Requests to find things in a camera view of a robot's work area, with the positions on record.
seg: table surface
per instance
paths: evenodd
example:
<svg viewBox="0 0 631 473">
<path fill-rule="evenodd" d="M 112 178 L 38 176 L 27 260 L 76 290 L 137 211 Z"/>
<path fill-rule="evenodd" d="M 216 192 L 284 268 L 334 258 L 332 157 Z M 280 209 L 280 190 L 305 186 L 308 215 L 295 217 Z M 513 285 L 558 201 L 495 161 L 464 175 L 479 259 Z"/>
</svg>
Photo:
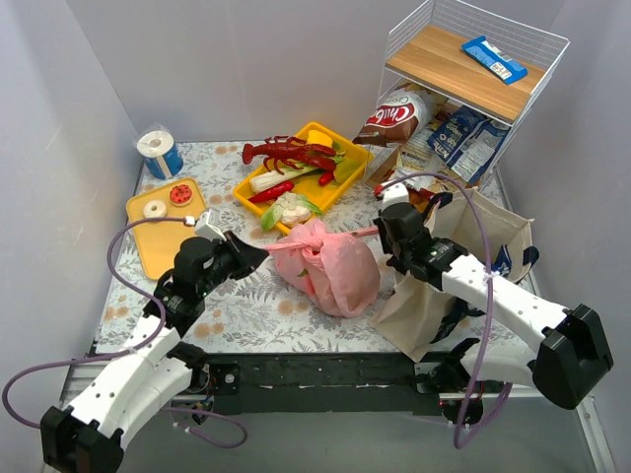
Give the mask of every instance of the table surface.
<svg viewBox="0 0 631 473">
<path fill-rule="evenodd" d="M 221 228 L 232 230 L 253 245 L 265 245 L 282 235 L 264 233 L 258 218 L 246 210 L 232 194 L 233 188 L 258 166 L 241 161 L 243 142 L 180 143 L 184 159 L 182 171 L 173 179 L 193 177 L 206 204 L 220 211 Z M 164 185 L 143 169 L 138 192 Z M 482 193 L 504 206 L 502 190 L 493 177 Z M 370 226 L 377 216 L 379 203 L 372 191 L 357 182 L 322 220 L 330 232 L 348 232 Z M 389 298 L 393 270 L 386 266 L 376 236 L 365 238 L 379 263 L 382 282 L 377 301 L 366 313 L 355 318 L 332 317 L 321 312 L 309 298 L 289 286 L 274 270 L 268 258 L 254 274 L 240 281 L 228 281 L 206 299 L 206 310 L 184 336 L 184 341 L 210 353 L 291 353 L 291 352 L 393 352 L 396 348 L 368 325 Z M 133 237 L 128 235 L 121 247 L 117 270 L 127 280 L 153 293 L 155 282 L 143 272 Z M 527 278 L 526 289 L 531 290 Z M 102 322 L 97 334 L 97 353 L 118 350 L 132 333 L 146 301 L 112 279 Z M 479 337 L 484 317 L 463 320 L 450 337 L 433 346 L 435 351 L 449 350 L 464 338 Z M 491 344 L 521 345 L 521 339 L 494 322 Z"/>
</svg>

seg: white wall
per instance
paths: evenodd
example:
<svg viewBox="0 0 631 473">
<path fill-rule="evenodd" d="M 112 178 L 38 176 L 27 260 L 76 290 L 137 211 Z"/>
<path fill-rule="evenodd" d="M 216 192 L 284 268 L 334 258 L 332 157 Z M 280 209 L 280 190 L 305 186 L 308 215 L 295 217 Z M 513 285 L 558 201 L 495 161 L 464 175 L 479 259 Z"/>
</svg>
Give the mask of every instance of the white wall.
<svg viewBox="0 0 631 473">
<path fill-rule="evenodd" d="M 420 0 L 68 0 L 136 128 L 178 140 L 354 136 L 387 33 Z"/>
<path fill-rule="evenodd" d="M 0 0 L 0 383 L 89 349 L 107 290 L 105 250 L 139 169 L 135 134 L 62 0 Z M 27 377 L 17 410 L 39 421 L 66 370 Z M 38 431 L 0 409 L 0 471 L 39 471 Z"/>
<path fill-rule="evenodd" d="M 618 471 L 631 471 L 631 65 L 628 1 L 566 0 L 552 30 L 572 40 L 502 166 L 518 212 L 535 218 L 548 297 L 599 312 L 615 366 L 596 407 Z"/>
</svg>

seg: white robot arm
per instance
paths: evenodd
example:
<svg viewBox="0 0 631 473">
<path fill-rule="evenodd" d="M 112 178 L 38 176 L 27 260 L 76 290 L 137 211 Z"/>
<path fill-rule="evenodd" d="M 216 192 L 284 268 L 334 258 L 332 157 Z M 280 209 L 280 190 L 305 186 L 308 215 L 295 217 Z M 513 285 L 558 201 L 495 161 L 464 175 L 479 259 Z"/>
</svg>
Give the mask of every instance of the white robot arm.
<svg viewBox="0 0 631 473">
<path fill-rule="evenodd" d="M 384 253 L 402 273 L 485 310 L 486 273 L 482 263 L 446 238 L 433 238 L 425 215 L 409 204 L 402 184 L 383 193 L 377 220 Z M 489 347 L 479 379 L 536 387 L 565 409 L 574 409 L 613 366 L 598 314 L 579 305 L 570 310 L 539 298 L 504 278 L 493 280 L 493 316 L 527 344 Z M 432 370 L 426 383 L 466 386 L 478 354 L 478 340 L 467 339 L 453 356 Z"/>
<path fill-rule="evenodd" d="M 181 342 L 204 310 L 204 298 L 229 278 L 251 274 L 267 252 L 232 233 L 223 234 L 205 212 L 186 240 L 174 269 L 158 281 L 154 295 L 163 301 L 167 323 L 157 338 L 137 352 L 110 362 L 95 381 L 63 411 L 51 407 L 40 422 L 44 461 L 61 472 L 113 473 L 133 437 L 175 395 L 198 387 L 205 377 L 222 381 L 240 376 L 237 365 L 209 366 L 209 355 Z M 432 238 L 424 216 L 393 186 L 377 224 L 393 266 L 479 308 L 487 302 L 483 265 L 448 239 Z M 494 290 L 495 318 L 517 333 L 527 348 L 488 350 L 482 379 L 534 385 L 548 399 L 574 408 L 610 370 L 613 361 L 598 315 L 580 305 L 567 310 L 504 279 Z M 133 347 L 160 323 L 149 302 L 125 348 Z M 477 340 L 467 339 L 428 376 L 427 383 L 465 386 L 477 356 Z"/>
<path fill-rule="evenodd" d="M 236 365 L 208 368 L 200 348 L 181 337 L 204 310 L 204 298 L 227 279 L 241 279 L 266 259 L 267 251 L 223 234 L 204 212 L 195 226 L 199 235 L 182 243 L 174 269 L 158 281 L 154 295 L 166 309 L 166 324 L 150 344 L 109 362 L 99 376 L 63 410 L 48 409 L 39 426 L 44 461 L 61 472 L 112 473 L 133 437 L 174 396 L 211 376 L 214 389 Z M 121 350 L 137 346 L 160 324 L 149 302 Z"/>
</svg>

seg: cable tie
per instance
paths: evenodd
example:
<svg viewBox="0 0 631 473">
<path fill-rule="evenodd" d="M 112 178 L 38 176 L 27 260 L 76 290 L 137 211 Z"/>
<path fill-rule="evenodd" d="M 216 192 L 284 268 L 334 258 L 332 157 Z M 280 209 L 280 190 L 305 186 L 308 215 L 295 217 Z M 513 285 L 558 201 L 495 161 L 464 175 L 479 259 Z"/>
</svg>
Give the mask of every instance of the cable tie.
<svg viewBox="0 0 631 473">
<path fill-rule="evenodd" d="M 491 271 L 490 273 L 484 273 L 484 276 L 482 276 L 482 281 L 484 281 L 484 283 L 487 283 L 489 281 L 489 279 L 494 279 L 494 278 L 500 278 L 502 277 L 502 275 L 500 274 L 499 271 Z"/>
</svg>

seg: pink plastic bag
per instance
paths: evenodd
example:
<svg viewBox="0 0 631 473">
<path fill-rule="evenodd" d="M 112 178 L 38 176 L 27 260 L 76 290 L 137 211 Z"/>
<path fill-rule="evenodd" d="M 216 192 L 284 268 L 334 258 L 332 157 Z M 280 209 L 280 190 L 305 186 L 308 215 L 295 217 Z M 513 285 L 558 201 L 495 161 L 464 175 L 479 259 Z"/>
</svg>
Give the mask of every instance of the pink plastic bag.
<svg viewBox="0 0 631 473">
<path fill-rule="evenodd" d="M 329 234 L 321 220 L 311 219 L 265 249 L 274 257 L 278 273 L 322 311 L 356 317 L 375 301 L 380 285 L 375 257 L 357 237 L 376 232 L 372 227 Z"/>
</svg>

